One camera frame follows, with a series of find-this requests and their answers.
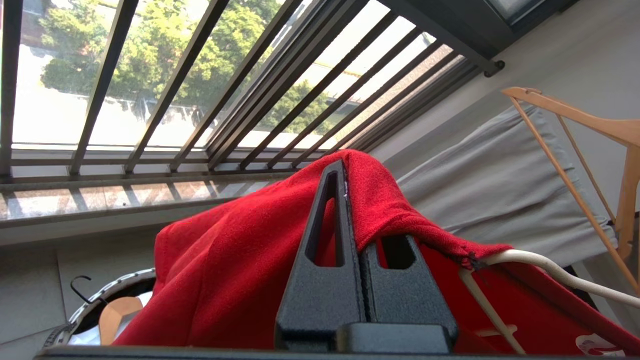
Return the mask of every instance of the tree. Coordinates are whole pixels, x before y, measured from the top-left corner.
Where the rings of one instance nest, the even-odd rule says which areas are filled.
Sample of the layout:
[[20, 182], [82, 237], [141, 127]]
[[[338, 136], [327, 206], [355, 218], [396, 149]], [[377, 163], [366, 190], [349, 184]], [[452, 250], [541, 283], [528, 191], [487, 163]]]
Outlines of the tree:
[[[70, 6], [51, 8], [41, 20], [43, 43], [59, 51], [45, 66], [42, 82], [61, 92], [88, 95], [105, 50], [108, 29], [97, 11], [99, 0], [68, 2]], [[110, 97], [134, 100], [142, 94], [157, 99], [199, 20], [189, 18], [188, 0], [141, 1], [141, 5], [111, 79]], [[279, 6], [276, 0], [231, 0], [173, 103], [208, 108], [217, 101]], [[292, 86], [256, 129], [272, 129], [309, 90], [306, 81]], [[317, 97], [287, 130], [303, 129], [324, 109], [325, 102], [324, 94]]]

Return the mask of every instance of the wooden hanger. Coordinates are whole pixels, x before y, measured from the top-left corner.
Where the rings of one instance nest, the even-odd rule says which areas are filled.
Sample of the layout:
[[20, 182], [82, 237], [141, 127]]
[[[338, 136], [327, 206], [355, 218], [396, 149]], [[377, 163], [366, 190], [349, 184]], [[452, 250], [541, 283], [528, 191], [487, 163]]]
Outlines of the wooden hanger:
[[[564, 271], [558, 264], [551, 261], [551, 259], [539, 254], [534, 254], [533, 252], [522, 250], [507, 250], [501, 252], [500, 254], [483, 258], [482, 262], [486, 265], [494, 265], [499, 263], [525, 263], [535, 265], [544, 269], [556, 281], [571, 286], [572, 288], [580, 289], [588, 293], [599, 295], [601, 297], [635, 307], [636, 309], [640, 309], [639, 298], [573, 276]], [[458, 275], [460, 276], [460, 279], [465, 284], [469, 292], [471, 292], [471, 295], [473, 295], [478, 305], [480, 305], [484, 313], [489, 317], [491, 323], [493, 324], [493, 326], [495, 326], [496, 331], [499, 332], [507, 340], [507, 342], [515, 352], [517, 352], [518, 354], [525, 354], [524, 349], [522, 348], [522, 346], [520, 346], [518, 341], [513, 336], [513, 330], [510, 329], [509, 326], [507, 326], [502, 321], [500, 315], [498, 315], [496, 310], [493, 308], [489, 300], [486, 298], [486, 296], [478, 286], [476, 280], [472, 276], [472, 273], [473, 270], [462, 268], [459, 270]]]
[[[543, 151], [545, 152], [553, 166], [556, 168], [557, 173], [560, 175], [567, 188], [569, 188], [569, 191], [575, 198], [584, 214], [587, 216], [589, 222], [609, 251], [609, 254], [613, 258], [614, 262], [616, 263], [620, 271], [622, 271], [629, 284], [631, 284], [634, 291], [636, 293], [639, 293], [640, 288], [638, 286], [638, 283], [634, 279], [634, 276], [631, 274], [631, 271], [629, 271], [629, 269], [627, 268], [625, 260], [628, 259], [628, 257], [631, 255], [631, 242], [633, 241], [634, 232], [634, 215], [636, 212], [636, 190], [638, 182], [640, 182], [640, 120], [612, 120], [595, 117], [581, 110], [578, 110], [577, 108], [574, 108], [573, 106], [570, 106], [563, 101], [560, 101], [548, 95], [543, 95], [542, 92], [537, 89], [513, 87], [504, 89], [502, 93], [511, 98], [513, 106], [518, 110], [523, 120], [540, 144], [540, 147], [542, 147]], [[609, 237], [600, 227], [600, 224], [598, 224], [598, 222], [596, 221], [582, 196], [580, 196], [580, 193], [574, 187], [569, 177], [565, 174], [564, 169], [558, 163], [553, 152], [549, 149], [549, 147], [542, 139], [542, 136], [540, 136], [540, 134], [538, 133], [538, 130], [536, 129], [531, 119], [527, 116], [527, 114], [520, 106], [518, 100], [522, 100], [533, 104], [541, 109], [551, 111], [558, 117], [558, 121], [560, 121], [563, 130], [569, 138], [569, 141], [571, 141], [571, 145], [577, 153], [578, 159], [580, 159], [582, 166], [586, 170], [591, 184], [593, 184], [598, 197], [607, 209], [611, 220], [614, 222], [615, 229], [620, 232], [620, 240], [618, 242], [617, 251], [613, 247], [613, 244], [611, 243]], [[566, 117], [568, 119], [576, 121], [627, 147], [625, 170], [622, 179], [622, 186], [620, 189], [618, 214], [616, 217], [613, 215], [613, 212], [611, 211], [607, 201], [602, 195], [600, 188], [596, 184], [591, 170], [587, 166], [582, 153], [578, 149], [577, 144], [575, 143], [575, 140], [569, 132], [569, 129], [564, 123], [562, 117]], [[640, 279], [640, 261], [638, 265], [639, 267], [637, 269], [637, 273], [638, 278]]]
[[121, 297], [108, 303], [98, 321], [100, 344], [111, 345], [116, 339], [122, 318], [142, 310], [142, 302], [137, 297]]

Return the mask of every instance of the gray cloth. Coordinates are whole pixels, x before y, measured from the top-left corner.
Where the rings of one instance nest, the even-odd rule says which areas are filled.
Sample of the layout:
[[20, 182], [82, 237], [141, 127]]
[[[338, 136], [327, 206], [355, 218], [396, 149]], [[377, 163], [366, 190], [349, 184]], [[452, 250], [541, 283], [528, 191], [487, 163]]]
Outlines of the gray cloth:
[[[586, 200], [567, 153], [541, 111], [525, 109]], [[398, 180], [426, 218], [477, 243], [508, 243], [566, 266], [606, 251], [514, 108]], [[614, 246], [607, 220], [596, 215]]]

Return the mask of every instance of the red towel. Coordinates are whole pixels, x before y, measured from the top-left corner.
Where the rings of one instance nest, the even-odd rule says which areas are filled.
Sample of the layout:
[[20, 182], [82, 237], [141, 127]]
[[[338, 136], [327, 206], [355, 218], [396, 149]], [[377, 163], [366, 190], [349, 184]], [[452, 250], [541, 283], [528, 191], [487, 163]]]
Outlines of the red towel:
[[[391, 174], [361, 152], [326, 156], [290, 178], [165, 227], [156, 239], [157, 282], [148, 305], [117, 345], [273, 348], [276, 312], [325, 166], [342, 159], [358, 250], [381, 237], [412, 234], [458, 321], [457, 352], [512, 353], [458, 277], [461, 265], [506, 249], [442, 230], [413, 209]], [[333, 233], [328, 206], [321, 243]], [[324, 251], [333, 257], [334, 247]], [[537, 268], [503, 264], [474, 275], [529, 354], [624, 351], [640, 341]]]

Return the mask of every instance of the hanger hook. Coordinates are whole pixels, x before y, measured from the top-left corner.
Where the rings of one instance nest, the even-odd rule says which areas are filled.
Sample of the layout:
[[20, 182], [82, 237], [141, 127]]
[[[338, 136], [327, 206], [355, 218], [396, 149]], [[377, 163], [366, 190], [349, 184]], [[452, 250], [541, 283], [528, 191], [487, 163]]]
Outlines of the hanger hook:
[[87, 280], [91, 281], [91, 278], [90, 278], [90, 277], [88, 277], [88, 276], [86, 276], [86, 275], [76, 276], [75, 278], [73, 278], [73, 280], [71, 280], [71, 283], [69, 284], [69, 286], [71, 286], [71, 290], [73, 290], [73, 291], [74, 291], [74, 293], [76, 293], [76, 295], [78, 295], [78, 296], [80, 297], [80, 299], [83, 299], [83, 300], [84, 300], [84, 302], [85, 302], [85, 303], [87, 303], [87, 304], [93, 304], [93, 303], [94, 303], [94, 302], [96, 302], [97, 300], [100, 300], [101, 302], [103, 302], [103, 303], [106, 305], [106, 304], [107, 304], [107, 301], [106, 301], [106, 300], [104, 300], [103, 298], [99, 297], [99, 298], [95, 299], [94, 301], [89, 301], [89, 299], [88, 299], [88, 298], [86, 298], [84, 295], [82, 295], [82, 294], [80, 293], [80, 291], [78, 291], [78, 290], [76, 289], [76, 287], [74, 286], [74, 281], [76, 281], [76, 280], [78, 280], [78, 279], [80, 279], [80, 278], [82, 278], [82, 279], [87, 279]]

